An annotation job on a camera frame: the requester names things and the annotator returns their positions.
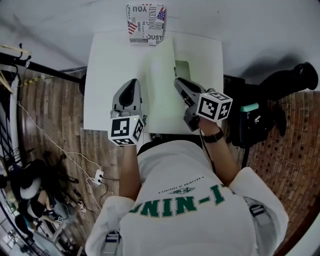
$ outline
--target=hand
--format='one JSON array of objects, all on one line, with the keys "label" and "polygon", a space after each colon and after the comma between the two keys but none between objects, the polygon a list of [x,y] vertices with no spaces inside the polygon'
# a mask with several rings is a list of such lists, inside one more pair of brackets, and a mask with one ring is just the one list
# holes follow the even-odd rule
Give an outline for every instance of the hand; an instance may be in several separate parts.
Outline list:
[{"label": "hand", "polygon": [[199,116],[200,121],[198,127],[203,131],[204,135],[210,136],[220,132],[219,126],[206,118]]}]

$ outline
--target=american flag print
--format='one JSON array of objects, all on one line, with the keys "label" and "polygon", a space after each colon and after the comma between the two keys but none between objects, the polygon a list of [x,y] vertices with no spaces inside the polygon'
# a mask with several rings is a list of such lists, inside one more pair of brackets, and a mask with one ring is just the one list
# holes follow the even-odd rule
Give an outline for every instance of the american flag print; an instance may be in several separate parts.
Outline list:
[{"label": "american flag print", "polygon": [[159,11],[158,16],[156,18],[164,22],[165,21],[165,16],[166,16],[166,8],[162,7],[161,10]]},{"label": "american flag print", "polygon": [[135,32],[137,27],[138,27],[137,25],[135,25],[135,24],[131,23],[130,21],[128,21],[128,31],[129,31],[130,35],[132,35],[133,32]]}]

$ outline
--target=wooden floor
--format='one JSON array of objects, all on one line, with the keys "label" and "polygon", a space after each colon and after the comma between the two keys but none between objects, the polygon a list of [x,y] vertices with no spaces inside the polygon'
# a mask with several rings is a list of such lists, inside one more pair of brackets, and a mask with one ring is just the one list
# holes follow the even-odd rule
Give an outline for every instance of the wooden floor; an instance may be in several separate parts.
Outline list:
[{"label": "wooden floor", "polygon": [[[29,81],[41,74],[27,70],[21,75],[23,82]],[[79,78],[83,71],[72,74]],[[36,123],[53,139],[53,141],[68,152],[79,152],[90,160],[97,162],[104,172],[104,177],[119,178],[119,159],[121,149],[109,143],[106,131],[92,131],[83,129],[84,97],[80,94],[78,85],[59,78],[49,78],[31,83],[20,88],[20,103],[31,114]],[[105,110],[105,118],[109,118],[110,109]],[[43,152],[51,152],[50,160],[55,164],[62,151],[36,128],[30,117],[19,108],[19,122],[21,127],[20,138],[24,149],[35,150],[29,155],[28,160],[43,159]],[[94,177],[98,166],[88,162],[82,156],[69,154],[90,177]],[[86,183],[85,172],[77,167],[70,159],[62,162],[62,167],[67,175],[77,178],[79,184],[68,182],[68,193],[75,200],[79,198],[72,191],[77,189],[84,200],[86,207],[97,215],[100,209],[90,195],[89,186]],[[101,203],[110,195],[118,193],[118,182],[104,179],[108,185],[108,193],[103,196]],[[106,193],[107,187],[103,184],[95,185],[89,181],[93,194],[99,203],[99,198]],[[91,212],[80,213],[75,223],[66,229],[66,234],[72,237],[78,246],[83,246],[90,234],[97,216]]]}]

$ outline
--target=shirt logo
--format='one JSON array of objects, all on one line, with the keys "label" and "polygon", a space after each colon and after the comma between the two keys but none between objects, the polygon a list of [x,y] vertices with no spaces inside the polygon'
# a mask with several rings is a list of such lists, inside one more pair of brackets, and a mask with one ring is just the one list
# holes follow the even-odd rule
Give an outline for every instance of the shirt logo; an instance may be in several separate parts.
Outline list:
[{"label": "shirt logo", "polygon": [[186,193],[189,193],[193,190],[195,190],[196,188],[195,187],[182,187],[182,188],[179,188],[175,191],[172,191],[170,192],[169,194],[180,194],[180,195],[183,195],[183,194],[186,194]]}]

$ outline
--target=white t-shirt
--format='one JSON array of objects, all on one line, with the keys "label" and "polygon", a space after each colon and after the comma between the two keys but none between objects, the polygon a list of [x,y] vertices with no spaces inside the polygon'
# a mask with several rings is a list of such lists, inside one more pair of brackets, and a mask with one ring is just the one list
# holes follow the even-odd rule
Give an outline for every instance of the white t-shirt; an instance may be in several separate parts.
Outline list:
[{"label": "white t-shirt", "polygon": [[88,256],[101,255],[113,226],[111,207],[120,220],[124,256],[256,256],[255,228],[243,197],[275,213],[277,246],[284,239],[288,215],[251,168],[225,187],[203,151],[184,140],[153,147],[138,156],[138,163],[144,183],[136,202],[120,196],[105,201],[86,243]]}]

